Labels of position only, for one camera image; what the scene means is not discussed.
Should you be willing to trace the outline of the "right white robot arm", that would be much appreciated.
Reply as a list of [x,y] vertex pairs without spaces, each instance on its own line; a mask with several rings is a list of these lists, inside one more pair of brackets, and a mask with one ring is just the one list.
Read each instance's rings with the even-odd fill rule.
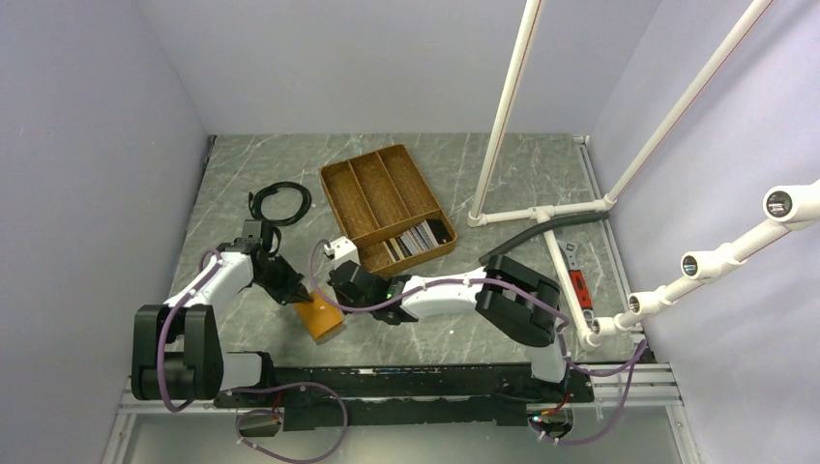
[[494,255],[473,271],[438,277],[385,278],[347,260],[329,272],[328,285],[343,312],[366,312],[389,325],[478,314],[525,347],[538,397],[555,401],[570,388],[558,342],[561,286],[509,256]]

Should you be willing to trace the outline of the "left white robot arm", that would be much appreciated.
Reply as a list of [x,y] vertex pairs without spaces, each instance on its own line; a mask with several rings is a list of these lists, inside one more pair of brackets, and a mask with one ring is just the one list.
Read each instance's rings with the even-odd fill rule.
[[221,392],[239,390],[255,406],[276,397],[278,379],[269,355],[224,351],[217,312],[251,286],[279,305],[311,302],[302,274],[279,255],[279,241],[271,221],[248,219],[239,237],[204,254],[199,273],[183,290],[136,312],[131,368],[136,399],[160,400],[177,412]]

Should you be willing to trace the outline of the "orange leather card holder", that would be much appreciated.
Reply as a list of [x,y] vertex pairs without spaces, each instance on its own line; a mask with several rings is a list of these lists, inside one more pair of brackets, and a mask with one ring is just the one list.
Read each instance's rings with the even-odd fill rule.
[[321,344],[335,336],[343,326],[340,310],[325,301],[317,293],[310,294],[310,302],[293,304],[311,338]]

